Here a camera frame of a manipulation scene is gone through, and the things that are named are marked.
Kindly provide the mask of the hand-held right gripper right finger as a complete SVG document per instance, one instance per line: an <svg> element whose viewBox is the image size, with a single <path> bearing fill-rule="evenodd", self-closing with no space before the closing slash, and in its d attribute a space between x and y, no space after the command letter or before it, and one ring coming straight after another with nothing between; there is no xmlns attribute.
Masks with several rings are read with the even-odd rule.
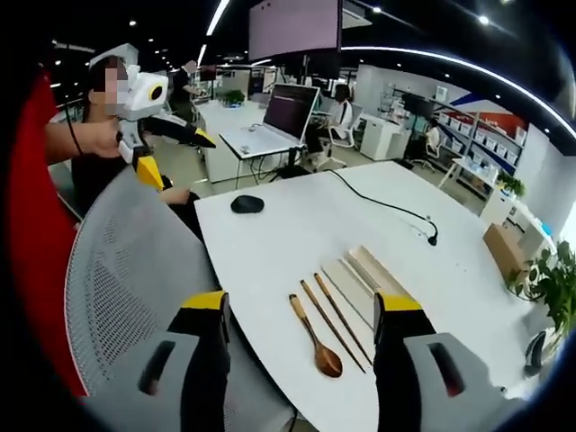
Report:
<svg viewBox="0 0 576 432"><path fill-rule="evenodd" d="M493 431L523 406L407 296L376 292L373 337L381 431Z"/></svg>

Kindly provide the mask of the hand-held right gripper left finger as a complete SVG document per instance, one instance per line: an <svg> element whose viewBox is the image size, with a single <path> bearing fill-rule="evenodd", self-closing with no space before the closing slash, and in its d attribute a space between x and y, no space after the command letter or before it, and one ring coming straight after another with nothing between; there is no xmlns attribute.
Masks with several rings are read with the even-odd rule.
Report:
<svg viewBox="0 0 576 432"><path fill-rule="evenodd" d="M119 357L92 414L107 431L222 431L229 342L228 294L192 296L167 330Z"/></svg>

